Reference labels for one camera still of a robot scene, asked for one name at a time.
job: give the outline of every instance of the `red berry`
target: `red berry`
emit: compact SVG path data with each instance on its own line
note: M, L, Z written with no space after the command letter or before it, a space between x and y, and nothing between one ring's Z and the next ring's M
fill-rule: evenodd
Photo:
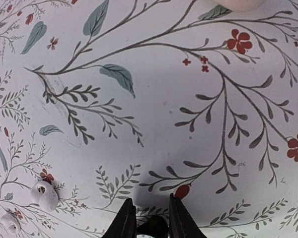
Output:
M185 184L178 187L177 191L175 192L174 197L183 199L186 195L188 195L190 191L190 186Z
M6 127L4 128L4 133L5 133L5 135L6 135L6 136L8 136L8 137L9 137L9 132L8 132L8 130L7 130L7 128L6 128Z

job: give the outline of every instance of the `floral wallpaper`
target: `floral wallpaper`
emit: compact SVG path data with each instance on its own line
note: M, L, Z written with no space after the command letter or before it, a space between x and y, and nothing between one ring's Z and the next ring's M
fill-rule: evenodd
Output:
M139 224L168 219L172 192L207 237L298 237L298 0L0 0L0 218L17 237L101 238L128 197Z

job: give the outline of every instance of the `gray leaf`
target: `gray leaf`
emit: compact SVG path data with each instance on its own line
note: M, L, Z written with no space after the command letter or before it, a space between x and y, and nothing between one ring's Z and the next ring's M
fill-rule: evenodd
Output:
M2 162L2 166L3 166L3 170L5 172L8 171L8 164L6 163L6 159L5 159L5 156L1 150L1 147L0 147L0 158L1 158L1 162Z
M130 72L125 68L115 65L115 64L106 64L100 68L99 73L112 77L118 81L120 86L128 90L132 96L135 98L135 93L133 89L133 80Z
M264 135L264 130L262 130L262 133L249 144L248 148L254 149L263 139L263 135Z
M3 28L6 25L6 22L0 22L0 28Z
M42 136L47 136L48 134L53 133L53 132L61 132L61 133L64 134L64 132L62 132L60 129L58 129L54 125L46 125L46 126L42 127L40 129L40 132L39 133Z
M200 21L205 21L205 20L214 20L216 18L225 16L232 11L227 9L226 7L223 7L221 5L217 5L214 8L212 8L210 11L202 14L201 16L198 17Z
M7 193L3 198L5 201L10 201L13 199L13 192Z
M83 34L86 36L96 36L105 20L109 0L105 0L89 16L84 24Z
M47 26L44 25L43 21L39 21L38 23L36 23L30 33L23 51L21 52L21 55L25 55L26 53L28 53L29 50L35 45L35 43L37 43L38 40L40 40L44 36L46 30Z

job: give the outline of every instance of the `red flower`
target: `red flower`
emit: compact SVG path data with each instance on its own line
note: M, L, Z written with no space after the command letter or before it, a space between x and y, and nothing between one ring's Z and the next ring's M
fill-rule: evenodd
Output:
M52 184L52 181L54 180L53 176L51 174L48 174L46 169L43 169L42 171L43 172L40 173L42 180L48 182L49 184Z
M59 42L59 39L56 38L54 39L54 36L52 37L52 39L50 39L50 44L46 47L46 48L51 48L52 50L55 50L55 45Z
M205 56L203 56L203 57L201 58L201 62L202 62L203 64L206 64L208 61L209 61L209 59L206 58Z
M298 162L298 135L297 139L293 138L288 141L288 147L290 150L287 151L287 156L289 158L294 158L294 161Z
M27 17L26 17L26 21L25 21L25 25L29 25L33 20L33 14L29 14Z
M229 39L227 41L227 47L230 50L233 50L236 47L237 51L240 54L244 55L246 53L246 50L251 49L253 47L253 44L250 41L248 41L250 39L248 33L241 32L239 36L238 34L239 31L237 29L232 30L233 39Z
M23 218L22 213L18 211L16 208L14 210L15 212L13 214L21 220Z
M209 67L206 65L202 66L202 72L208 73L209 72Z
M190 191L190 186L185 184L178 187L177 191L175 192L174 197L183 199L186 195L188 195Z
M185 59L184 61L182 61L182 63L184 63L185 66L188 66L191 63L191 61Z
M13 6L13 5L8 6L8 8L6 9L6 11L7 11L7 12L10 12L11 9L12 9L12 6Z
M9 137L9 132L8 132L8 129L5 127L4 128L4 133L5 133L5 135L7 136L7 137Z

